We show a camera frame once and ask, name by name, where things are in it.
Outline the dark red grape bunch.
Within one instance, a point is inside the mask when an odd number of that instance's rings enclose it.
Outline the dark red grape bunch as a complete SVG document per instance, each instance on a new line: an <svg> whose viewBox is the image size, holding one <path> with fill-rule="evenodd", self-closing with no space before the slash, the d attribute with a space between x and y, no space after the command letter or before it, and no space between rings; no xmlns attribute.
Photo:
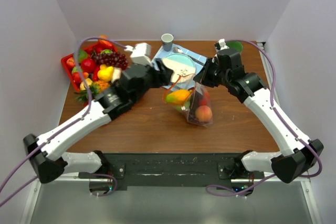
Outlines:
<svg viewBox="0 0 336 224"><path fill-rule="evenodd" d="M102 51L101 53L92 56L92 59L98 65L117 67L122 70L127 69L129 65L128 60L124 54L113 51Z"/></svg>

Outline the red yellow apple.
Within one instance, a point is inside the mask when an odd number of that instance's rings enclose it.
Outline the red yellow apple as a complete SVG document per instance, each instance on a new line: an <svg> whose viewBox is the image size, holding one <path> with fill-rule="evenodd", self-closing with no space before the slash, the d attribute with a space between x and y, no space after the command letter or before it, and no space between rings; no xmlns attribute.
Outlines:
<svg viewBox="0 0 336 224"><path fill-rule="evenodd" d="M207 90L204 91L203 97L199 101L199 106L208 106L210 102L210 94Z"/></svg>

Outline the clear zip bag orange zipper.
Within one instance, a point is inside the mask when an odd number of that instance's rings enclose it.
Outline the clear zip bag orange zipper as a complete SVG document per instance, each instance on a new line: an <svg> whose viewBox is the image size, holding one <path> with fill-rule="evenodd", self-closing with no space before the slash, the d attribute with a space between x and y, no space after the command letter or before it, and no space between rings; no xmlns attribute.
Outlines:
<svg viewBox="0 0 336 224"><path fill-rule="evenodd" d="M185 116L186 121L188 123L193 124L193 125L197 125L197 126L207 127L207 126L212 124L213 117L212 117L212 120L210 122L199 122L195 117L195 111L199 107L199 101L203 97L204 91L207 90L207 89L205 88L204 85L202 85L198 82L195 82L193 80L194 76L195 75L193 75L188 81L185 81L185 82L182 82L182 83L178 82L179 79L181 78L181 77L179 77L178 80L175 83L172 83L169 86L169 88L166 89L166 91L163 94L163 101L164 101L165 96L167 94L171 93L171 92L174 92L174 91L177 91L177 90L180 90L180 89L191 91L191 95L185 101L185 103L190 104L190 109L186 112L180 112L180 113ZM210 96L210 102L209 102L208 106L211 108L211 96Z"/></svg>

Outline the orange yellow mango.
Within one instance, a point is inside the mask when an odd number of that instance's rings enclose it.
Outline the orange yellow mango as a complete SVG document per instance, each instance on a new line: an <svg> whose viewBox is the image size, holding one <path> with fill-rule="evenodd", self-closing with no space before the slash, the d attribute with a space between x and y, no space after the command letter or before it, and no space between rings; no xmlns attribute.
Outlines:
<svg viewBox="0 0 336 224"><path fill-rule="evenodd" d="M167 94L164 98L164 101L167 104L183 105L190 95L191 91L180 89Z"/></svg>

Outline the orange peach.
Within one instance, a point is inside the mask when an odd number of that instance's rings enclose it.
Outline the orange peach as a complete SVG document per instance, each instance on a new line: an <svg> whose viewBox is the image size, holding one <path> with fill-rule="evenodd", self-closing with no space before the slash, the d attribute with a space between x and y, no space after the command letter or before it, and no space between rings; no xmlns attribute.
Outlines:
<svg viewBox="0 0 336 224"><path fill-rule="evenodd" d="M195 111L195 117L199 122L210 122L213 117L212 110L207 105L199 106Z"/></svg>

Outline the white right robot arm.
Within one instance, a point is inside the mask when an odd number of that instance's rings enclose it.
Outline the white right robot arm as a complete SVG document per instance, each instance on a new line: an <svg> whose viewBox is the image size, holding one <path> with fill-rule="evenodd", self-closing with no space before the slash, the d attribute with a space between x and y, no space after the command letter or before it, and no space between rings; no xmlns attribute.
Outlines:
<svg viewBox="0 0 336 224"><path fill-rule="evenodd" d="M311 140L295 126L271 97L270 90L258 74L245 72L237 50L219 50L216 57L206 60L194 81L211 88L225 86L254 113L278 145L278 152L242 153L234 165L237 177L246 178L252 172L268 172L274 173L282 182L290 183L318 161L324 149L321 141Z"/></svg>

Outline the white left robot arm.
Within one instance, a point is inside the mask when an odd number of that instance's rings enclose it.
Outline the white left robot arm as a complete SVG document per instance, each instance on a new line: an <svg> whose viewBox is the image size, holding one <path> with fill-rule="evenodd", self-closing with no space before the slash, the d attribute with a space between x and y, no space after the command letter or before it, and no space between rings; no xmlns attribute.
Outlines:
<svg viewBox="0 0 336 224"><path fill-rule="evenodd" d="M68 148L130 111L150 88L170 84L173 70L161 60L155 63L155 67L133 63L110 87L65 123L40 136L24 137L29 161L42 184L66 173L91 173L97 178L108 174L111 165L101 151L70 153Z"/></svg>

